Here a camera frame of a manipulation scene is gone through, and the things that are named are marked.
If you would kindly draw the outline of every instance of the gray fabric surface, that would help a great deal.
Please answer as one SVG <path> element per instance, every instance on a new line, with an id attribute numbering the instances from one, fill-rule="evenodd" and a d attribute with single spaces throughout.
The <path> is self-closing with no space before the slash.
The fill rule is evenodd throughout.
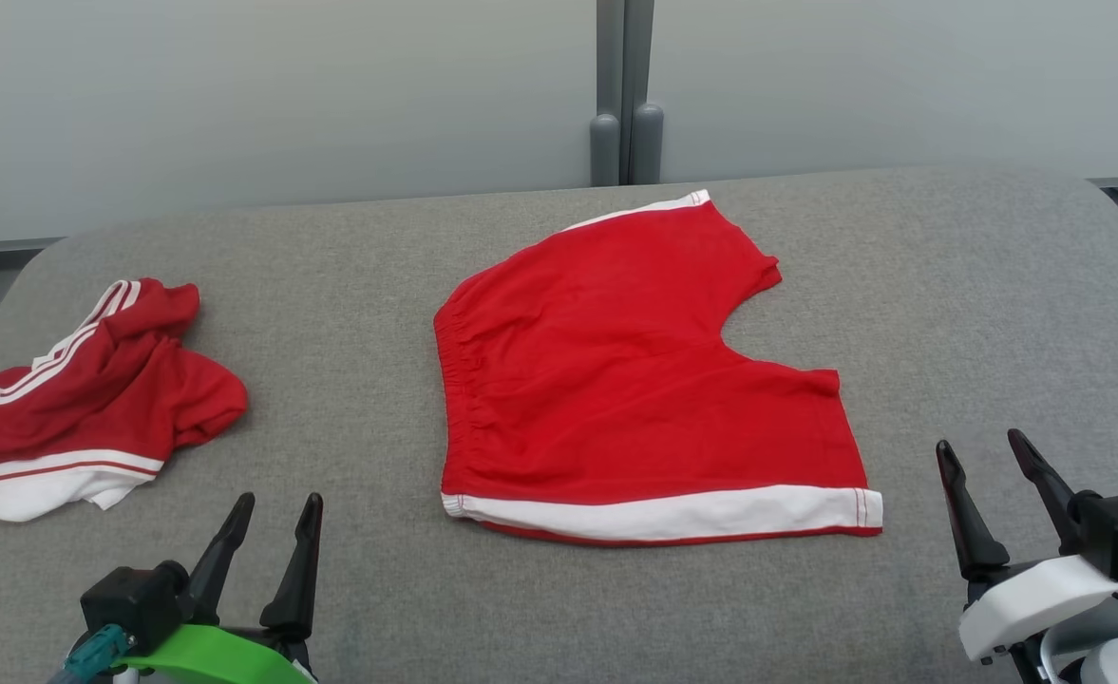
<path id="1" fill-rule="evenodd" d="M 723 336 L 841 370 L 884 533 L 614 550 L 445 516 L 436 308 L 547 234 L 697 187 L 786 278 Z M 294 516 L 323 493 L 323 681 L 1015 681 L 955 636 L 965 587 L 935 443 L 953 440 L 1016 560 L 1054 542 L 1006 428 L 1078 488 L 1118 492 L 1118 209 L 1080 180 L 870 170 L 168 218 L 38 256 L 0 307 L 0 369 L 138 276 L 199 285 L 187 345 L 246 381 L 249 414 L 112 511 L 0 523 L 0 683 L 47 676 L 80 631 L 78 595 L 113 567 L 190 567 L 247 490 L 221 616 L 256 623 Z"/>

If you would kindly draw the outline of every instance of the red shorts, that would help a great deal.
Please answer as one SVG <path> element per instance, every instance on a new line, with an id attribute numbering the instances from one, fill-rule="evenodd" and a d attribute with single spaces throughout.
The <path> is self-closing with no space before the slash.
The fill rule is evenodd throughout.
<path id="1" fill-rule="evenodd" d="M 720 338 L 779 281 L 698 191 L 575 225 L 463 282 L 436 314 L 445 511 L 598 544 L 880 533 L 837 373 Z"/>

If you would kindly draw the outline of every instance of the white stripe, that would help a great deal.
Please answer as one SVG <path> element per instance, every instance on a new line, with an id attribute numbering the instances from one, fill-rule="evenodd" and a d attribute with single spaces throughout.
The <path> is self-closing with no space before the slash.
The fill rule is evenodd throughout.
<path id="1" fill-rule="evenodd" d="M 115 297 L 112 297 L 111 302 L 107 302 L 107 297 L 111 297 L 112 294 L 115 294 Z M 73 334 L 61 339 L 46 355 L 37 357 L 30 363 L 29 372 L 20 377 L 15 384 L 0 387 L 0 403 L 12 402 L 12 400 L 23 397 L 30 390 L 44 384 L 51 377 L 58 376 L 60 371 L 67 368 L 69 358 L 73 358 L 73 352 L 77 351 L 77 348 L 82 346 L 82 342 L 85 342 L 86 339 L 89 339 L 94 334 L 95 329 L 98 329 L 96 320 L 103 320 L 132 306 L 132 304 L 136 303 L 140 294 L 140 282 L 120 281 L 107 287 L 103 297 L 98 300 L 98 304 L 95 304 L 94 311 L 91 312 L 89 316 L 86 316 L 86 320 L 77 330 L 73 331 Z"/>
<path id="2" fill-rule="evenodd" d="M 0 393 L 0 406 L 3 406 L 3 403 L 16 402 L 16 400 L 19 400 L 30 392 L 34 392 L 34 390 L 37 390 L 39 386 L 42 386 L 45 382 L 51 380 L 51 378 L 59 376 L 60 371 L 68 367 L 68 362 L 73 359 L 73 354 L 76 354 L 77 350 L 85 344 L 86 340 L 93 338 L 96 332 L 97 329 L 95 327 L 82 331 L 80 338 L 77 338 L 77 341 L 73 342 L 73 346 L 69 346 L 68 351 L 65 351 L 65 355 L 60 359 L 59 364 L 41 369 L 38 376 L 36 376 L 36 373 L 28 373 L 22 379 L 26 382 L 19 382 L 21 387 L 17 390 L 4 389 L 3 392 Z"/>
<path id="3" fill-rule="evenodd" d="M 674 542 L 883 525 L 880 493 L 850 486 L 777 484 L 605 505 L 514 502 L 443 493 L 440 501 L 451 516 L 603 542 Z"/>
<path id="4" fill-rule="evenodd" d="M 690 192 L 684 198 L 681 199 L 666 199 L 664 202 L 654 202 L 647 205 L 646 207 L 638 207 L 637 209 L 627 209 L 624 212 L 612 212 L 605 213 L 603 217 L 596 217 L 595 219 L 588 219 L 585 221 L 577 222 L 576 225 L 568 225 L 567 228 L 559 230 L 559 232 L 566 232 L 576 228 L 584 228 L 586 225 L 594 225 L 594 222 L 601 222 L 603 220 L 614 219 L 618 217 L 627 216 L 627 213 L 637 212 L 663 212 L 669 211 L 669 209 L 684 209 L 685 207 L 698 207 L 698 205 L 705 205 L 710 202 L 711 194 L 705 190 L 698 190 Z"/>
<path id="5" fill-rule="evenodd" d="M 61 467 L 85 462 L 107 462 L 120 465 L 130 465 L 132 467 L 142 468 L 142 471 L 151 472 L 159 472 L 162 468 L 162 462 L 159 459 L 145 458 L 145 456 L 138 456 L 136 454 L 129 454 L 127 452 L 116 452 L 114 449 L 84 449 L 80 452 L 48 454 L 47 456 L 39 456 L 38 459 L 19 459 L 19 462 L 0 463 L 0 476 L 19 475 L 19 473 L 45 471 L 45 468 L 49 467 Z M 107 468 L 108 466 L 91 467 Z M 154 477 L 142 472 L 124 471 L 124 468 L 112 467 L 108 472 L 111 471 L 130 473 L 133 477 L 144 479 L 152 479 Z"/>

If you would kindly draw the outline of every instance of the green plastic bracket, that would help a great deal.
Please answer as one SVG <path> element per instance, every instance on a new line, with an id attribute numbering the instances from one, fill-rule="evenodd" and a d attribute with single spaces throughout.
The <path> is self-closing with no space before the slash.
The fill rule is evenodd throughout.
<path id="1" fill-rule="evenodd" d="M 151 667 L 182 684 L 316 684 L 267 646 L 205 624 L 184 624 L 154 653 L 115 663 Z"/>

